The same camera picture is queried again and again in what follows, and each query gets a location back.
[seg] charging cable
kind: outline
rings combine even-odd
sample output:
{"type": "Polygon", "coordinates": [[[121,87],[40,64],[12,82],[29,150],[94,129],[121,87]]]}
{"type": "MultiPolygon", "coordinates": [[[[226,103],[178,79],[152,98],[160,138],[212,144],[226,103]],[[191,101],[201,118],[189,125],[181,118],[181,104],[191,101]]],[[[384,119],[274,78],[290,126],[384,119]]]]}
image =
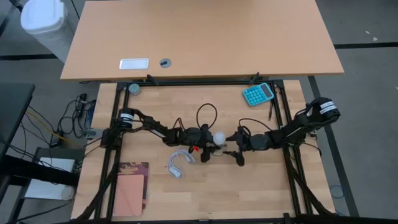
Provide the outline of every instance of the charging cable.
{"type": "Polygon", "coordinates": [[[184,174],[179,169],[181,167],[181,161],[180,161],[180,158],[178,158],[178,155],[184,155],[189,164],[194,164],[196,162],[195,162],[195,159],[191,156],[191,154],[189,154],[188,151],[180,150],[180,147],[178,147],[177,151],[174,152],[170,156],[169,163],[167,164],[167,168],[169,170],[169,174],[172,175],[173,177],[177,178],[177,179],[182,179],[184,177],[184,174]],[[178,166],[174,165],[174,159],[178,160],[178,163],[179,163],[178,166]]]}

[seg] wooden tabletop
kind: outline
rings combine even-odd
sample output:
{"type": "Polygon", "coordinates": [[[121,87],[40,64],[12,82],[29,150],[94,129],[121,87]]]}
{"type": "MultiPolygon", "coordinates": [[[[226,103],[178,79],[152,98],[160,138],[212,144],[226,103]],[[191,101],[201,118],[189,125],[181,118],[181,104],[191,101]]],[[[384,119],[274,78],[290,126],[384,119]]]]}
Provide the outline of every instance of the wooden tabletop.
{"type": "Polygon", "coordinates": [[[61,79],[337,75],[314,0],[86,1],[61,79]],[[148,69],[120,70],[124,58],[148,69]],[[162,68],[163,58],[171,60],[162,68]]]}
{"type": "MultiPolygon", "coordinates": [[[[295,114],[305,106],[300,82],[285,81],[285,87],[291,113],[295,114]]],[[[235,132],[238,119],[245,117],[259,119],[277,129],[275,113],[268,121],[269,103],[248,106],[241,93],[245,88],[247,86],[244,85],[142,87],[139,95],[130,96],[128,106],[153,116],[168,127],[173,126],[174,121],[181,117],[187,128],[197,126],[195,116],[200,105],[213,103],[217,107],[218,118],[210,129],[212,133],[222,131],[229,136],[235,132]]],[[[114,83],[100,86],[93,128],[109,126],[115,92],[114,83]]],[[[214,115],[212,108],[204,107],[199,115],[199,123],[210,124],[214,115]]],[[[266,131],[263,126],[251,121],[244,122],[243,125],[252,133],[266,131]]],[[[316,145],[313,138],[307,138],[307,142],[316,145]]],[[[94,143],[86,151],[96,146],[97,143],[94,143]]],[[[139,217],[114,217],[113,220],[275,218],[281,217],[284,212],[294,216],[282,150],[245,152],[244,167],[236,165],[235,159],[229,156],[212,156],[203,164],[200,162],[200,154],[194,152],[193,156],[198,162],[190,165],[182,159],[184,178],[180,180],[169,175],[167,171],[169,157],[176,149],[177,147],[166,146],[150,132],[124,135],[121,162],[149,162],[147,206],[139,217]]],[[[228,142],[228,150],[234,149],[237,149],[236,143],[228,142]]],[[[318,151],[306,145],[301,146],[300,150],[308,186],[324,206],[333,211],[333,202],[318,151]]],[[[93,199],[100,182],[103,158],[102,148],[85,158],[72,218],[79,216],[93,199]]],[[[109,193],[105,196],[103,214],[108,204],[108,196],[109,193]]],[[[302,197],[299,199],[304,208],[302,197]]]]}

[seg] calculator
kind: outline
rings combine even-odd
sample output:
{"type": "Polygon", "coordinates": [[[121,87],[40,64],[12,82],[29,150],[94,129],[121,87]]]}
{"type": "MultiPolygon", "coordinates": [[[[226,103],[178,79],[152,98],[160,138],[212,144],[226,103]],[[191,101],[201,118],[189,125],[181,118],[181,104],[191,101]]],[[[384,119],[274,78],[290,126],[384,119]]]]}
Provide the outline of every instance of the calculator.
{"type": "Polygon", "coordinates": [[[243,96],[249,106],[256,106],[271,100],[274,94],[268,84],[261,83],[260,85],[243,90],[243,96]]]}

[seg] floor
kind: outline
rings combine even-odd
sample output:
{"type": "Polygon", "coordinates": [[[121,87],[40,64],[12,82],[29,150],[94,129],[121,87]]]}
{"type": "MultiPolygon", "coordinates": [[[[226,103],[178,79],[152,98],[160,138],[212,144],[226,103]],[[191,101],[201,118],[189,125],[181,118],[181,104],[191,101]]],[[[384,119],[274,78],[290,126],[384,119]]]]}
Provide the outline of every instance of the floor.
{"type": "MultiPolygon", "coordinates": [[[[398,1],[395,0],[317,0],[334,44],[398,41],[398,1]]],[[[83,4],[79,2],[78,11],[83,4]]],[[[0,22],[9,12],[8,0],[0,0],[0,22]]],[[[49,54],[50,52],[26,34],[14,11],[10,23],[0,37],[1,55],[49,54]]],[[[398,48],[338,50],[345,74],[338,77],[317,77],[321,94],[332,98],[342,114],[333,124],[336,141],[359,213],[363,217],[398,219],[398,48]]],[[[61,82],[63,63],[58,59],[0,61],[3,82],[33,83],[36,86],[31,105],[55,124],[66,104],[80,93],[96,98],[98,83],[61,82]]],[[[300,79],[307,101],[313,99],[307,78],[300,79]]],[[[24,118],[29,130],[34,127],[24,118]]],[[[44,136],[50,135],[43,130],[44,136]]],[[[12,142],[24,146],[19,129],[12,142]]],[[[320,131],[318,145],[323,151],[323,164],[329,185],[339,185],[325,133],[320,131]]],[[[27,150],[34,152],[45,144],[27,133],[27,150]]],[[[9,207],[18,192],[10,187],[0,205],[0,223],[6,223],[9,207]]],[[[339,195],[339,189],[332,189],[339,195]]],[[[42,212],[64,202],[28,200],[20,217],[42,212]]],[[[334,199],[336,209],[348,214],[343,198],[334,199]]],[[[32,218],[26,223],[65,222],[72,205],[32,218]]]]}

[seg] wooden table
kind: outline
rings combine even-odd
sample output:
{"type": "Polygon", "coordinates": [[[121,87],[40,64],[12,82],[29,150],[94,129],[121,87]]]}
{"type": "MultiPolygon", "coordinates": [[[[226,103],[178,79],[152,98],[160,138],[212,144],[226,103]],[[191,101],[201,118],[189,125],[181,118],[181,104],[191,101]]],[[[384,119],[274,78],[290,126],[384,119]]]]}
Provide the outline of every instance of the wooden table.
{"type": "Polygon", "coordinates": [[[86,1],[61,79],[337,75],[314,0],[86,1]],[[120,70],[124,58],[148,69],[120,70]],[[169,68],[160,61],[169,58],[169,68]]]}
{"type": "MultiPolygon", "coordinates": [[[[284,83],[291,113],[295,114],[305,106],[300,82],[291,80],[284,83]]],[[[244,85],[142,87],[138,96],[130,96],[128,106],[153,116],[165,126],[171,127],[181,117],[184,126],[190,127],[197,125],[195,116],[199,106],[213,103],[218,110],[218,119],[211,128],[212,133],[223,131],[229,136],[235,132],[238,119],[245,117],[260,119],[276,129],[275,114],[270,121],[267,120],[269,103],[248,106],[241,93],[245,88],[244,85]]],[[[92,128],[109,126],[115,92],[115,83],[100,86],[92,128]]],[[[212,108],[204,107],[199,123],[211,123],[214,115],[212,108]]],[[[266,131],[263,126],[251,121],[244,125],[252,133],[266,131]]],[[[313,138],[307,138],[307,142],[316,145],[313,138]]],[[[94,143],[86,151],[96,146],[97,143],[94,143]]],[[[333,211],[318,151],[306,145],[300,148],[308,186],[324,206],[333,211]]],[[[237,146],[229,142],[228,149],[237,149],[237,146]]],[[[169,156],[175,150],[176,147],[167,147],[160,138],[147,131],[124,135],[121,162],[149,162],[147,206],[139,217],[114,217],[113,220],[274,218],[281,217],[284,212],[294,216],[282,150],[246,152],[244,167],[238,167],[229,156],[212,156],[205,164],[198,162],[189,165],[183,161],[182,180],[175,179],[167,171],[169,156]]],[[[199,153],[194,152],[193,156],[200,161],[199,153]]],[[[103,158],[104,149],[97,149],[85,158],[72,218],[79,216],[94,197],[100,182],[103,158]]],[[[103,214],[108,197],[109,194],[104,197],[103,214]]]]}

